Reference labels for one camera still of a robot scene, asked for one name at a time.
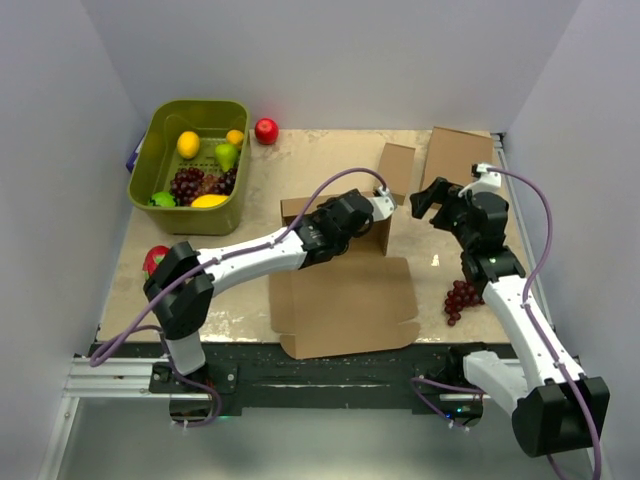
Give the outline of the cardboard paper box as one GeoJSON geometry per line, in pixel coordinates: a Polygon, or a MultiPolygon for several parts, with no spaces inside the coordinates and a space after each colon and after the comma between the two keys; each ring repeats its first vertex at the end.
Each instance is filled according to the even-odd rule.
{"type": "Polygon", "coordinates": [[[391,220],[329,262],[269,276],[271,328],[287,355],[312,359],[403,348],[419,334],[408,261],[389,257],[391,220]]]}

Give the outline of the red grapes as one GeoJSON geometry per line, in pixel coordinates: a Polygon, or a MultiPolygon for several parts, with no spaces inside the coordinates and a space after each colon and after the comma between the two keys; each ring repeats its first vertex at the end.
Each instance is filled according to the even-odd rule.
{"type": "Polygon", "coordinates": [[[475,286],[465,280],[455,280],[446,292],[443,312],[447,317],[447,325],[454,327],[461,320],[461,312],[467,308],[476,308],[485,302],[475,286]]]}

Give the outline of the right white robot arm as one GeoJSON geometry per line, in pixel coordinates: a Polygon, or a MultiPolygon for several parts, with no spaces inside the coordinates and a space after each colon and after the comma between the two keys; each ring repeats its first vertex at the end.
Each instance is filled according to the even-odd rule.
{"type": "Polygon", "coordinates": [[[609,389],[568,354],[531,296],[524,267],[505,243],[508,202],[480,181],[462,187],[442,177],[410,201],[415,218],[439,207],[431,225],[460,244],[465,279],[499,320],[520,364],[509,367],[477,349],[446,367],[448,386],[459,393],[476,386],[488,394],[510,416],[530,457],[595,449],[609,389]]]}

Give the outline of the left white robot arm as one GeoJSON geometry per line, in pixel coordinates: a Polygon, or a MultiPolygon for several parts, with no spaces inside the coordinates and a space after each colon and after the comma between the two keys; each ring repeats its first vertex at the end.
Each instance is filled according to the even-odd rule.
{"type": "Polygon", "coordinates": [[[236,246],[196,252],[172,247],[143,286],[173,361],[171,378],[185,392],[207,380],[199,330],[211,300],[249,280],[325,263],[344,254],[352,239],[368,233],[375,201],[353,189],[271,235],[236,246]]]}

